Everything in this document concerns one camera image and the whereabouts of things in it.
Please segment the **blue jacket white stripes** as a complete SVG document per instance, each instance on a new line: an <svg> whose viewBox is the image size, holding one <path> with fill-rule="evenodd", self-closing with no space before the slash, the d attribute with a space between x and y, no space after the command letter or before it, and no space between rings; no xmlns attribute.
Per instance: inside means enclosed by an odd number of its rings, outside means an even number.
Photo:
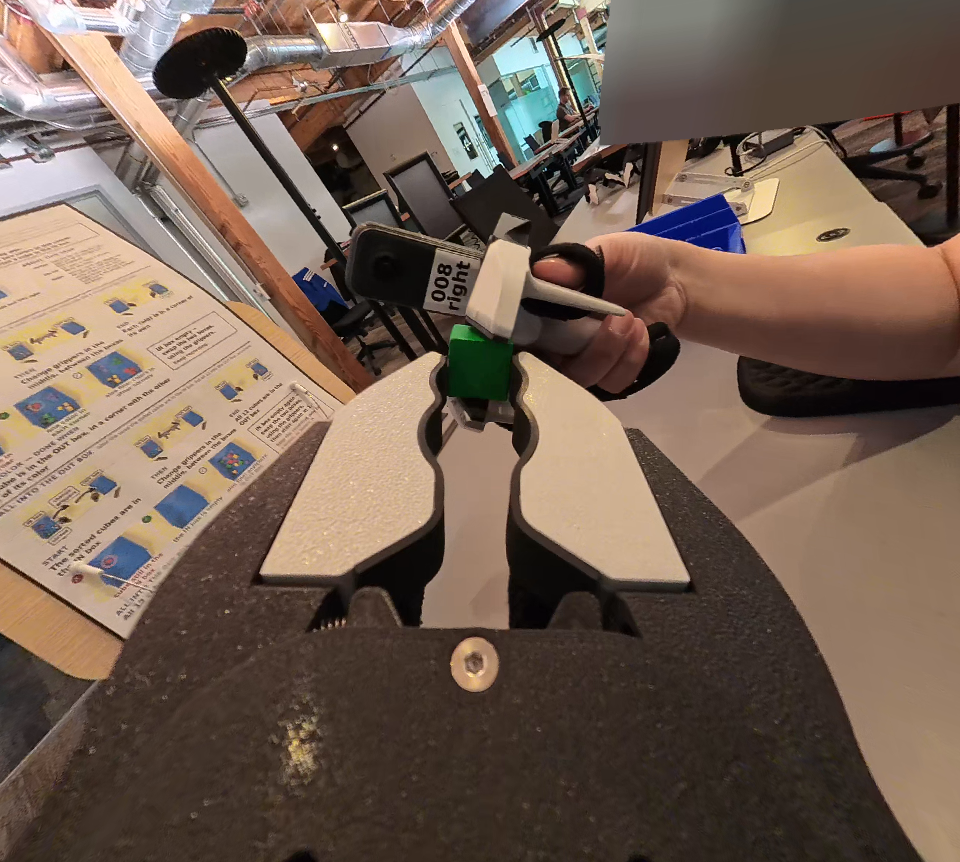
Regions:
<svg viewBox="0 0 960 862"><path fill-rule="evenodd" d="M309 303L331 327L340 322L350 311L350 305L336 286L312 269L308 267L300 269L294 273L292 279Z"/></svg>

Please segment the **blue plastic bin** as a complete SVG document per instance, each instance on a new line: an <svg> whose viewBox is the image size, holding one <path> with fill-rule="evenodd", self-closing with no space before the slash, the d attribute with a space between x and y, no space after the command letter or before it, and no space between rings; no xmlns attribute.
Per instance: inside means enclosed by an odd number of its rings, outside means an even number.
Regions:
<svg viewBox="0 0 960 862"><path fill-rule="evenodd" d="M719 252L746 254L740 221L724 194L715 194L651 217L628 232L654 235Z"/></svg>

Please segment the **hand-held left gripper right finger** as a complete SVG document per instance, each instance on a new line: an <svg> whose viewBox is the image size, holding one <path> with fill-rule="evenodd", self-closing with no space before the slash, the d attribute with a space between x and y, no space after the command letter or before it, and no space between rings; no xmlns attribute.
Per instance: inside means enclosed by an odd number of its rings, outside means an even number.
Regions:
<svg viewBox="0 0 960 862"><path fill-rule="evenodd" d="M533 354L513 361L510 516L606 591L683 592L690 575L617 417Z"/></svg>

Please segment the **instruction sheet on black board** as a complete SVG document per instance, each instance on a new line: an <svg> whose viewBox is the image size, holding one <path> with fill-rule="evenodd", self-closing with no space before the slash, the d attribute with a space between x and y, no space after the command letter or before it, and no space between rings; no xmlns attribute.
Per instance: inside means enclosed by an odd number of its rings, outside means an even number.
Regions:
<svg viewBox="0 0 960 862"><path fill-rule="evenodd" d="M2 221L2 560L125 639L210 522L342 404L59 205Z"/></svg>

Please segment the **person's right forearm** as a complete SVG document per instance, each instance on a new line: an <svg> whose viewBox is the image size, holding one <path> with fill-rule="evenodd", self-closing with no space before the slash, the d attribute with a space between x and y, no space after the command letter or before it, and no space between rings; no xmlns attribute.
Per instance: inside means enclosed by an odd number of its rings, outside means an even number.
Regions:
<svg viewBox="0 0 960 862"><path fill-rule="evenodd" d="M673 256L685 340L825 376L958 376L958 236L929 248Z"/></svg>

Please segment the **wooden beam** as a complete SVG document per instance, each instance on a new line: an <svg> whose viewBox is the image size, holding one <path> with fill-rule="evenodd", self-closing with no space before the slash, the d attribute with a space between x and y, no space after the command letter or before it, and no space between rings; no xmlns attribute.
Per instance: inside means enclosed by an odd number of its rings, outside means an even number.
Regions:
<svg viewBox="0 0 960 862"><path fill-rule="evenodd" d="M490 91L486 84L482 82L474 64L458 20L450 23L444 30L442 38L469 96L478 110L481 122L486 134L490 137L493 148L497 152L500 163L508 170L513 170L517 167L516 155L496 113Z"/></svg>
<svg viewBox="0 0 960 862"><path fill-rule="evenodd" d="M354 357L267 244L204 167L187 141L123 64L106 36L48 33L83 80L143 148L194 211L222 235L266 290L271 304L301 341L355 392L374 378Z"/></svg>

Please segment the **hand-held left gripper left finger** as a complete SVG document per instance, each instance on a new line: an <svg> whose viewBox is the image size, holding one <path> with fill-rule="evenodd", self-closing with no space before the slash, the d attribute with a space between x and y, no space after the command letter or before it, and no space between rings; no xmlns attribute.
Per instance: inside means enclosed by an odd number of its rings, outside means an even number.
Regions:
<svg viewBox="0 0 960 862"><path fill-rule="evenodd" d="M414 587L445 553L438 462L446 360L429 352L337 409L259 570L263 582L357 587L404 555Z"/></svg>

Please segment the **person's right hand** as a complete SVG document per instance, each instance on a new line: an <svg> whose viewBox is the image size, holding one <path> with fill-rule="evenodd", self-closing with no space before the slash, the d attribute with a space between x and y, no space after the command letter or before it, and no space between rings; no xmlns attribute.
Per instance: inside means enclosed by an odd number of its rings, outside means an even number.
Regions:
<svg viewBox="0 0 960 862"><path fill-rule="evenodd" d="M596 236L584 248L604 264L602 298L626 310L608 316L575 355L543 353L554 368L599 399L623 399L673 365L666 331L678 328L684 299L671 271L669 242L638 232Z"/></svg>

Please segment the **instruction sheet on wooden stand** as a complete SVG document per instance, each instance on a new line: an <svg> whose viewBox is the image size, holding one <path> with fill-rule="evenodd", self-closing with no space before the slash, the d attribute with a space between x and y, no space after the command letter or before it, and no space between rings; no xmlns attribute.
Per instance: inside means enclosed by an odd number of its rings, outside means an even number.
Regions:
<svg viewBox="0 0 960 862"><path fill-rule="evenodd" d="M304 343L251 305L229 302L226 307L336 400L345 403L354 398L351 377L343 374L326 343ZM108 677L125 644L4 562L1 632L57 670L86 680Z"/></svg>

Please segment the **black office chair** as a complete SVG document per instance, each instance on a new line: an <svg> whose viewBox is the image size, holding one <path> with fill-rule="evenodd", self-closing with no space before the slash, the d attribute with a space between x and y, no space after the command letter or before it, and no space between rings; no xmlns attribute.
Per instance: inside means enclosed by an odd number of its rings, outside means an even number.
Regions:
<svg viewBox="0 0 960 862"><path fill-rule="evenodd" d="M406 315L403 308L372 304L370 301L361 301L351 307L331 303L321 315L344 344L356 343L358 361L374 376L382 375L382 369L377 364L377 352L397 349L410 361L418 357L402 337L400 327L393 318ZM385 329L389 338L385 341L368 341L369 334L378 328Z"/></svg>

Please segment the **black round disc on pole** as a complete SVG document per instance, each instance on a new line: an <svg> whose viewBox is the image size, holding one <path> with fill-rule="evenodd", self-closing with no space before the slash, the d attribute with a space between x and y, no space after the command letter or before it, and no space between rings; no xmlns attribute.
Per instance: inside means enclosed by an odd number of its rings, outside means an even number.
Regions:
<svg viewBox="0 0 960 862"><path fill-rule="evenodd" d="M275 157L266 141L234 100L227 81L246 63L247 43L234 29L214 27L198 31L168 48L152 71L152 81L163 95L188 100L212 92L256 150L330 252L344 258L341 242L322 222L316 210Z"/></svg>

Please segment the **black computer monitor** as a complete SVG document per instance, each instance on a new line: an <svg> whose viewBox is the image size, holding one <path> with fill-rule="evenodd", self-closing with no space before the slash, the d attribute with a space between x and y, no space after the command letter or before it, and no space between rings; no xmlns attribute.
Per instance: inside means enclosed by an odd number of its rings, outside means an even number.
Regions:
<svg viewBox="0 0 960 862"><path fill-rule="evenodd" d="M402 228L402 218L385 189L342 206L342 212L349 222L351 232L365 223Z"/></svg>
<svg viewBox="0 0 960 862"><path fill-rule="evenodd" d="M452 206L483 244L503 239L535 251L549 245L559 230L503 167L455 197Z"/></svg>
<svg viewBox="0 0 960 862"><path fill-rule="evenodd" d="M455 241L466 231L453 206L450 186L428 152L388 168L385 178L421 232Z"/></svg>

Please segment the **green wooden cube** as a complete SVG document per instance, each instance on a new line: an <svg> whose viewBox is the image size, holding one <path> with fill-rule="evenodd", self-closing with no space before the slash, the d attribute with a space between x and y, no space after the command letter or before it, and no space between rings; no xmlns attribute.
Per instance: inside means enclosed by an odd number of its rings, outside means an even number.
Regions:
<svg viewBox="0 0 960 862"><path fill-rule="evenodd" d="M514 344L487 338L468 324L451 328L447 394L460 400L506 401L510 395Z"/></svg>

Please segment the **white monitor stand base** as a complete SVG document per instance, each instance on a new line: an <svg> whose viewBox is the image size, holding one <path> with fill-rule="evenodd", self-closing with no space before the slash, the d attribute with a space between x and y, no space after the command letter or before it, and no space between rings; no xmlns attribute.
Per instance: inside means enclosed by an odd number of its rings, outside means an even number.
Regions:
<svg viewBox="0 0 960 862"><path fill-rule="evenodd" d="M778 177L756 182L744 181L740 187L722 192L742 227L762 221L773 212L781 180Z"/></svg>

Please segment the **black rolling stool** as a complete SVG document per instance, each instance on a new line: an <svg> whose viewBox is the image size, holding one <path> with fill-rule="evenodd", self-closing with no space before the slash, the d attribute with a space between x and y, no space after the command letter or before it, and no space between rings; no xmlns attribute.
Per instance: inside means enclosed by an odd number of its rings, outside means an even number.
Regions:
<svg viewBox="0 0 960 862"><path fill-rule="evenodd" d="M868 145L849 139L841 142L847 168L861 181L905 182L917 186L917 197L938 196L942 183L923 172L928 149L936 136L924 111L894 112L872 116L869 126L885 128L887 135Z"/></svg>

